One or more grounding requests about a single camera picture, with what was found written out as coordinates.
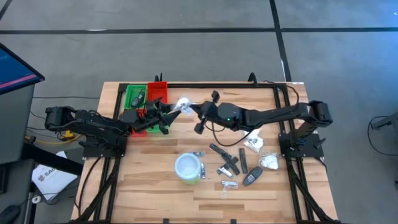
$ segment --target metal bracket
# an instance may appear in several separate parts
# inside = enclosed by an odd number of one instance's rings
[[[290,145],[290,134],[280,134],[279,144],[282,156],[286,158],[323,157],[322,142],[318,134],[310,134],[302,144],[296,147]]]
[[[163,73],[162,72],[160,73],[160,78],[157,75],[155,75],[155,82],[161,82],[161,81],[163,81]]]
[[[83,157],[105,157],[105,158],[120,158],[124,157],[126,152],[127,137],[119,138],[118,146],[99,146],[94,137],[87,136],[84,142]]]
[[[253,81],[253,85],[254,85],[254,86],[258,86],[257,77],[256,77],[256,75],[254,74],[254,72],[250,73],[250,75],[249,75],[248,82],[251,82],[251,81]]]

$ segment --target white paper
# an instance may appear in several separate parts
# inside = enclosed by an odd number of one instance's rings
[[[57,156],[67,158],[65,152],[57,152]],[[32,181],[35,183],[36,187],[40,190],[43,196],[47,200],[52,200],[59,192],[61,192],[70,182],[75,180],[77,175],[69,174],[64,171],[59,171],[57,169],[38,165],[36,169],[33,170]]]

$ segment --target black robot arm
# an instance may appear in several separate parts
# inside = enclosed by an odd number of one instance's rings
[[[221,103],[216,106],[220,95],[214,91],[213,101],[206,101],[200,105],[190,105],[198,114],[200,123],[195,126],[195,132],[201,134],[207,121],[216,123],[233,131],[252,131],[264,124],[290,119],[302,119],[304,124],[292,131],[294,141],[303,139],[313,133],[317,127],[326,127],[333,122],[328,105],[321,101],[298,103],[293,106],[267,111],[247,110],[232,103]]]

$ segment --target black clip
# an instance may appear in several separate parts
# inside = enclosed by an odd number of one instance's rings
[[[162,72],[160,73],[160,78],[157,75],[155,75],[155,82],[161,82],[161,81],[163,81],[163,73]]]
[[[250,73],[250,75],[249,75],[248,82],[251,82],[251,81],[253,81],[254,86],[257,86],[257,77],[254,74],[254,72]]]

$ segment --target small black object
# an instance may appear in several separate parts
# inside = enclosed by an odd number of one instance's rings
[[[248,164],[246,163],[246,155],[243,148],[239,149],[239,158],[241,160],[242,173],[247,174]]]
[[[134,99],[132,99],[131,107],[133,107],[133,108],[140,107],[142,105],[142,103],[144,102],[144,100],[145,100],[145,91],[141,90],[138,93],[138,96],[135,97]]]
[[[0,165],[0,195],[7,192],[8,170],[5,165]]]
[[[250,170],[250,172],[245,176],[243,179],[243,185],[248,186],[251,185],[259,176],[262,174],[262,169],[261,167],[257,166],[253,170]]]
[[[1,224],[13,223],[13,221],[15,221],[15,219],[18,217],[20,211],[21,210],[19,206],[16,205],[8,206],[0,213],[0,223]]]
[[[215,152],[221,155],[225,163],[231,168],[231,170],[234,172],[235,175],[239,175],[241,173],[241,171],[239,171],[238,167],[232,161],[231,155],[229,155],[226,151],[222,150],[220,147],[216,146],[215,144],[210,144],[209,147],[210,149],[214,150]]]

